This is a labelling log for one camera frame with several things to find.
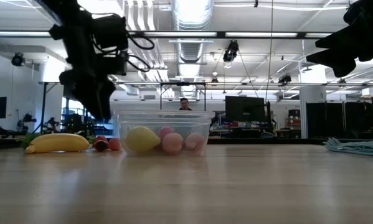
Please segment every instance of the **person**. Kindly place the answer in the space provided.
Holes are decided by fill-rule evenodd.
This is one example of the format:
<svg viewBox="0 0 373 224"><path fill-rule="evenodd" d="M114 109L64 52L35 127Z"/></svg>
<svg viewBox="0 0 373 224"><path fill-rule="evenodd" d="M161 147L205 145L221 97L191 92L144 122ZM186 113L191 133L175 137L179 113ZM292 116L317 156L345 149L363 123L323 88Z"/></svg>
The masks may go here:
<svg viewBox="0 0 373 224"><path fill-rule="evenodd" d="M181 108L179 110L192 110L189 108L189 100L187 98L181 99Z"/></svg>

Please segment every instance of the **table surface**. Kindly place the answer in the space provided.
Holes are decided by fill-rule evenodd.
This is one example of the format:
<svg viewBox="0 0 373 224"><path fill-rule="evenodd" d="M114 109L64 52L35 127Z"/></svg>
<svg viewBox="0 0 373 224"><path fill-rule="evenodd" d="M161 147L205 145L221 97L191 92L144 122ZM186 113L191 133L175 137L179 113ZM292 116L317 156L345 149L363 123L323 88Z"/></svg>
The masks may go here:
<svg viewBox="0 0 373 224"><path fill-rule="evenodd" d="M204 157L0 150L0 223L370 223L373 157L210 145Z"/></svg>

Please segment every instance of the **blue towel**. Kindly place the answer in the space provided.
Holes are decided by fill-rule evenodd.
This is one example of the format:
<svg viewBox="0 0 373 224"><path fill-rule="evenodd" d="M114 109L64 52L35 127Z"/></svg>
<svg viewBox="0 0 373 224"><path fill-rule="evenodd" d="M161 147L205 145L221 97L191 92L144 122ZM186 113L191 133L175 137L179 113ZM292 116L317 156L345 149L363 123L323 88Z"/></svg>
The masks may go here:
<svg viewBox="0 0 373 224"><path fill-rule="evenodd" d="M335 138L329 138L326 149L334 152L346 152L373 156L373 141L341 143Z"/></svg>

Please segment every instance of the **ventilation duct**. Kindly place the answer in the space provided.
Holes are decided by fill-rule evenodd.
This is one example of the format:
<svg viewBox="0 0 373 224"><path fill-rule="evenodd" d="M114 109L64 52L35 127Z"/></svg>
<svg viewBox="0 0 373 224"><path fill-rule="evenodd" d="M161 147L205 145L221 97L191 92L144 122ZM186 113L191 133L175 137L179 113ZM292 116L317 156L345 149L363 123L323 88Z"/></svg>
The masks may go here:
<svg viewBox="0 0 373 224"><path fill-rule="evenodd" d="M211 23L214 0L171 0L172 18L176 30L200 31L208 30ZM184 78L194 78L200 72L204 44L178 43L178 70ZM192 96L190 87L182 87L185 96Z"/></svg>

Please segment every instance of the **ceiling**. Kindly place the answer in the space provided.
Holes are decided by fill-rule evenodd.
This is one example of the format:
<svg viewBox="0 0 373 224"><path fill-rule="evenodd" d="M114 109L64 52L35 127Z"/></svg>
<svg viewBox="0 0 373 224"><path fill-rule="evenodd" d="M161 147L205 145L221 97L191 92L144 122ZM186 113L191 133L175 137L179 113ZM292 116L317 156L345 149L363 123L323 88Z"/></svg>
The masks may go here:
<svg viewBox="0 0 373 224"><path fill-rule="evenodd" d="M94 10L102 12L105 2L118 2L120 7L127 5L122 0L87 0L97 1L102 8ZM22 6L38 6L30 0L10 0ZM267 7L250 7L253 1L215 0L214 12L209 30L214 31L264 31L270 32L336 32L344 27L342 17L345 9L327 11L290 11L270 9ZM348 0L274 0L273 5L279 7L314 8L314 7L346 7ZM259 1L260 6L270 6L271 1ZM52 26L52 19L41 8L19 7L8 2L0 2L0 30L48 30ZM154 25L157 30L174 30L172 23L171 1L154 1ZM174 78L178 74L177 55L175 44L169 43L170 39L158 39L156 46L165 65L168 67L168 77ZM238 44L241 55L234 60L231 68L224 68L221 54L229 44L229 39L213 39L213 43L206 44L204 58L196 81L209 82L213 77L212 72L217 72L219 82L248 81L248 75L255 82L267 82L271 76L275 82L281 75L278 72L291 74L292 80L298 82L298 62L293 60L303 59L303 55L309 55L320 51L314 46L315 40L259 40L239 39ZM47 49L65 58L67 56L61 41L46 38L0 38L3 45L35 45L44 46ZM357 68L352 73L363 72L373 67L373 62L357 63ZM124 78L137 80L138 77ZM326 72L328 82L337 81L331 69ZM350 80L350 82L367 82L373 79L373 72Z"/></svg>

